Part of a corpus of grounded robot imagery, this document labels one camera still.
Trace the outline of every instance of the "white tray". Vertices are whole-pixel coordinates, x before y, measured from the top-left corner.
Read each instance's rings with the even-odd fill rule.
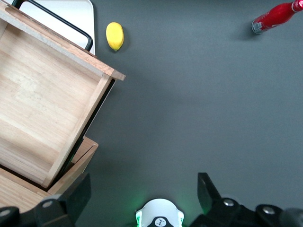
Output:
[[[13,2],[13,0],[5,1],[9,4]],[[36,2],[87,32],[94,41],[90,52],[95,54],[94,8],[90,0],[36,0]],[[20,10],[82,48],[85,48],[87,44],[85,36],[32,4],[25,2],[22,4]]]

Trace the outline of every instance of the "bottle cap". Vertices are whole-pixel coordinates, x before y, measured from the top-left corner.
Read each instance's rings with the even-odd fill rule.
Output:
[[[300,12],[303,10],[303,0],[296,0],[292,4],[292,9],[294,12]]]

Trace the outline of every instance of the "red bottle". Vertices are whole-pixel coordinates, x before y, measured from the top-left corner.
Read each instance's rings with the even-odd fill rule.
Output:
[[[273,27],[287,22],[295,13],[303,10],[303,0],[282,3],[272,8],[266,14],[256,18],[251,28],[256,34],[261,34]]]

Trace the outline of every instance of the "wooden drawer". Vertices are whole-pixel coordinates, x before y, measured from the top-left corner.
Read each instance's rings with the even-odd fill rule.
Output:
[[[0,168],[0,208],[16,206],[23,213],[35,207],[44,197],[62,194],[84,171],[97,147],[97,143],[85,138],[72,161],[72,168],[49,190],[38,188]]]
[[[0,165],[49,187],[124,78],[0,0]]]

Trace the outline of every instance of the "yellow lemon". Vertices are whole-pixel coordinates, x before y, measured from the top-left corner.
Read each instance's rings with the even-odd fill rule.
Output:
[[[106,28],[106,39],[114,51],[119,50],[124,41],[122,26],[117,22],[110,23]]]

